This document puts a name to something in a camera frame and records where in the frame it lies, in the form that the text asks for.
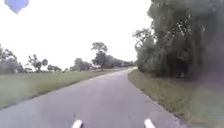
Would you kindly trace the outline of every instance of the green grass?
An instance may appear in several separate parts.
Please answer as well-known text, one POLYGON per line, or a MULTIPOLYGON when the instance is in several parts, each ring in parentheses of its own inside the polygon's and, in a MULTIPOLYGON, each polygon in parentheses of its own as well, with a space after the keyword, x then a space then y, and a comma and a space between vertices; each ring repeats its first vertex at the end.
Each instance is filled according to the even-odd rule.
POLYGON ((0 109, 109 72, 112 70, 0 75, 0 109))
POLYGON ((224 87, 215 87, 214 83, 154 78, 138 70, 129 74, 129 80, 189 124, 224 128, 224 87))

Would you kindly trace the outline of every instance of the tree line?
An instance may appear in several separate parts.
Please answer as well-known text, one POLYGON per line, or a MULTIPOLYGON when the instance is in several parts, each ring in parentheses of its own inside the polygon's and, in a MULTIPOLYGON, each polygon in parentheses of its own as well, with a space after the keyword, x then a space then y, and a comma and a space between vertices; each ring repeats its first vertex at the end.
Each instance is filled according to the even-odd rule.
POLYGON ((103 70, 115 67, 130 67, 135 65, 133 61, 124 61, 114 58, 112 55, 107 55, 108 48, 103 42, 94 42, 92 44, 92 50, 96 51, 96 56, 92 59, 93 65, 89 62, 83 61, 81 58, 77 58, 74 65, 70 67, 70 70, 82 71, 96 68, 103 70))
POLYGON ((215 43, 223 4, 218 0, 151 1, 147 13, 151 26, 133 34, 138 69, 155 76, 197 78, 210 68, 208 62, 215 62, 208 57, 208 46, 215 43))
MULTIPOLYGON (((74 65, 66 68, 64 71, 83 71, 90 69, 110 69, 114 67, 134 66, 133 61, 123 61, 114 58, 112 55, 107 55, 107 46, 102 42, 93 43, 92 50, 96 51, 96 57, 92 59, 92 63, 76 58, 74 65)), ((4 49, 0 45, 0 74, 14 73, 42 73, 42 72, 61 72, 62 69, 58 66, 49 64, 48 59, 40 60, 36 54, 29 55, 28 61, 22 65, 17 60, 17 56, 10 50, 4 49)))

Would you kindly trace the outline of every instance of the asphalt road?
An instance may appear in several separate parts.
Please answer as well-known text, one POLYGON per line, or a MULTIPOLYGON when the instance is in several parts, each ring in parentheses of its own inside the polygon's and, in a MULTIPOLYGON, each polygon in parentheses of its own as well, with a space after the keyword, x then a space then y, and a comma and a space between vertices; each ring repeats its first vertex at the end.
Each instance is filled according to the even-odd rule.
POLYGON ((179 120, 128 81, 120 71, 48 93, 0 111, 0 128, 185 128, 179 120))

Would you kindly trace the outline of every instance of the white sky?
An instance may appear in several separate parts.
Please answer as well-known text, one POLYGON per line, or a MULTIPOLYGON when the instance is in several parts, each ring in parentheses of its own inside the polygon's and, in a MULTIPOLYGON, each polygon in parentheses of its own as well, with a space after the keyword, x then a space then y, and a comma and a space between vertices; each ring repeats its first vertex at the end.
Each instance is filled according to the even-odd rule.
POLYGON ((104 42, 108 54, 135 60, 136 29, 150 26, 151 0, 30 0, 19 14, 0 3, 0 43, 23 64, 28 55, 62 68, 75 58, 95 57, 92 43, 104 42))

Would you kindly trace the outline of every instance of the blue object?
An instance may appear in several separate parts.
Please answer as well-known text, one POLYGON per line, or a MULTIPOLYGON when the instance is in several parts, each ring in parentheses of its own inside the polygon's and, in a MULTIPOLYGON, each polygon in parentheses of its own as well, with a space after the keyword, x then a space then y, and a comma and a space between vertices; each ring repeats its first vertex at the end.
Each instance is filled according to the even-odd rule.
POLYGON ((29 4, 29 0, 5 0, 5 4, 16 14, 29 4))

